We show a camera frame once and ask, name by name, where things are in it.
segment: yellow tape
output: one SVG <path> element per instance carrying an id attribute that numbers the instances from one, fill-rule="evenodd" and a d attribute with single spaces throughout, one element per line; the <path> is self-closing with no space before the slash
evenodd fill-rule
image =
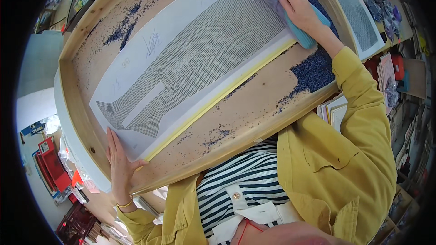
<path id="1" fill-rule="evenodd" d="M 179 135 L 181 135 L 190 125 L 192 125 L 197 119 L 199 119 L 202 115 L 204 115 L 210 108 L 215 106 L 220 100 L 222 100 L 226 95 L 230 94 L 233 90 L 235 90 L 239 85 L 241 85 L 244 81 L 246 81 L 249 77 L 253 76 L 254 73 L 259 71 L 260 68 L 264 67 L 267 63 L 274 60 L 278 55 L 280 55 L 283 51 L 287 50 L 293 44 L 295 44 L 296 40 L 289 40 L 283 44 L 276 51 L 271 52 L 263 61 L 259 61 L 259 64 L 253 67 L 253 69 L 247 71 L 244 75 L 241 76 L 241 79 L 235 81 L 234 84 L 230 85 L 227 89 L 224 89 L 220 94 L 216 95 L 214 99 L 210 101 L 210 103 L 201 107 L 198 112 L 193 115 L 191 118 L 185 121 L 183 125 L 177 130 L 175 130 L 166 141 L 162 142 L 159 146 L 157 146 L 147 157 L 144 158 L 146 161 L 150 161 L 153 159 L 156 154 L 158 154 L 161 150 L 163 150 L 168 144 L 170 144 L 174 139 L 176 139 Z"/>

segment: woman's left hand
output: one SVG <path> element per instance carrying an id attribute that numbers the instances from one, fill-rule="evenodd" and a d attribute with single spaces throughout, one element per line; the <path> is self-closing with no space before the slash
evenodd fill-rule
<path id="1" fill-rule="evenodd" d="M 135 170 L 148 164 L 145 160 L 130 162 L 124 153 L 118 136 L 110 128 L 107 128 L 109 146 L 106 149 L 106 157 L 110 162 L 112 175 L 112 193 L 118 205 L 126 205 L 131 199 L 129 195 L 130 181 Z"/>

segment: hand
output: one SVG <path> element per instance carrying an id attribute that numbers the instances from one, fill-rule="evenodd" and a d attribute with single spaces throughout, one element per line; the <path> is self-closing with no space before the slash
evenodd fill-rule
<path id="1" fill-rule="evenodd" d="M 289 19 L 299 29 L 312 36 L 323 23 L 318 19 L 308 0 L 278 0 L 288 14 Z"/>
<path id="2" fill-rule="evenodd" d="M 118 136 L 110 128 L 107 128 L 107 137 L 109 146 L 106 149 L 106 157 L 111 166 L 112 193 L 118 205 L 126 205 L 130 202 L 129 186 L 135 170 L 148 162 L 141 159 L 131 163 Z"/>

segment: sleeve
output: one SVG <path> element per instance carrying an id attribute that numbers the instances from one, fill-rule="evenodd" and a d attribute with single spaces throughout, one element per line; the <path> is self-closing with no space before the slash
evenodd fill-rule
<path id="1" fill-rule="evenodd" d="M 155 217 L 144 209 L 138 208 L 131 213 L 123 213 L 117 207 L 118 218 L 126 225 L 136 245 L 160 245 L 162 225 L 155 225 Z"/>
<path id="2" fill-rule="evenodd" d="M 395 187 L 396 168 L 384 95 L 360 59 L 344 47 L 332 62 L 337 85 L 348 101 L 341 133 L 356 145 Z"/>

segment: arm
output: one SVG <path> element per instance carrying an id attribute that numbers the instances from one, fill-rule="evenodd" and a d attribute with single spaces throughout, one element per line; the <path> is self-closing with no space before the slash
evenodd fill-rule
<path id="1" fill-rule="evenodd" d="M 106 157 L 111 165 L 112 193 L 117 203 L 119 219 L 126 225 L 135 244 L 161 244 L 162 226 L 153 223 L 155 217 L 149 212 L 136 207 L 128 188 L 135 170 L 148 162 L 129 162 L 116 133 L 109 128 L 107 138 L 109 146 L 106 149 Z"/>
<path id="2" fill-rule="evenodd" d="M 395 186 L 395 162 L 384 96 L 354 52 L 323 25 L 308 0 L 279 0 L 289 19 L 312 36 L 333 59 L 337 85 L 348 101 L 341 133 L 356 145 Z"/>

